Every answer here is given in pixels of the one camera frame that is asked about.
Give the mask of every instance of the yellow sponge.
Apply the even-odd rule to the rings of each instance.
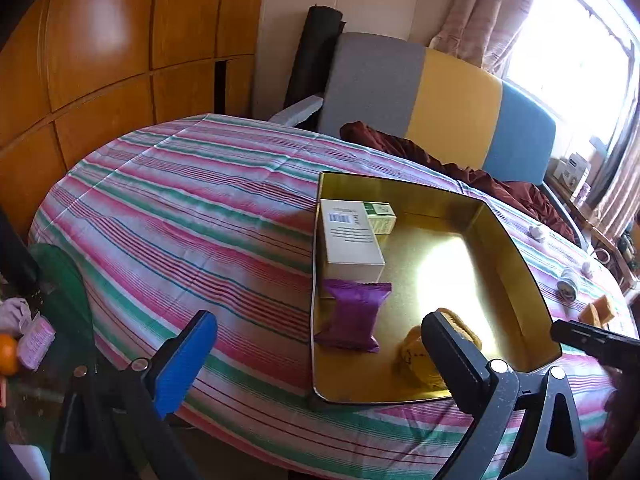
[[[439,308],[437,311],[442,313],[456,332],[465,339],[471,341],[476,345],[476,347],[478,347],[478,349],[482,349],[482,342],[479,337],[474,334],[468,326],[466,326],[457,314],[446,308]],[[400,346],[400,357],[409,367],[409,370],[411,370],[414,375],[431,390],[447,389],[441,375],[438,373],[436,365],[433,363],[426,348],[422,344],[419,325],[414,326],[409,330],[409,333],[404,338],[404,341]]]
[[[601,324],[608,323],[616,317],[616,314],[613,312],[611,302],[609,301],[609,297],[606,294],[600,296],[596,301],[594,301],[593,306],[598,311]]]
[[[593,306],[593,303],[589,303],[581,313],[578,314],[578,321],[596,328],[602,328],[600,316],[598,315],[596,308]]]

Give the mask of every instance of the barcode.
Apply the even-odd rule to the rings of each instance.
[[[351,223],[350,215],[338,215],[336,213],[329,213],[329,222],[341,222],[343,224]]]

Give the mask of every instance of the gold metal tray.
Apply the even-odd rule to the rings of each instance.
[[[314,342],[335,300],[320,298],[320,198],[389,202],[398,220],[379,235],[385,257],[381,282],[393,291],[380,308],[377,354]],[[421,184],[324,172],[318,183],[311,306],[312,401],[386,404],[435,400],[398,358],[409,330],[438,307],[457,313],[482,340],[487,359],[530,372],[561,356],[549,335],[552,319],[529,267],[491,209],[481,200]]]

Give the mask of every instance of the pink package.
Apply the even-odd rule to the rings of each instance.
[[[323,346],[378,352],[373,327],[380,305],[391,293],[391,283],[355,283],[324,280],[325,289],[335,298],[329,325],[315,335]]]
[[[49,320],[36,314],[18,341],[18,359],[29,370],[37,370],[56,338],[56,331]]]

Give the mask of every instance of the yellow cushion section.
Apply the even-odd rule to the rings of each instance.
[[[443,164],[479,170],[494,136],[501,99],[497,77],[428,48],[405,137]]]

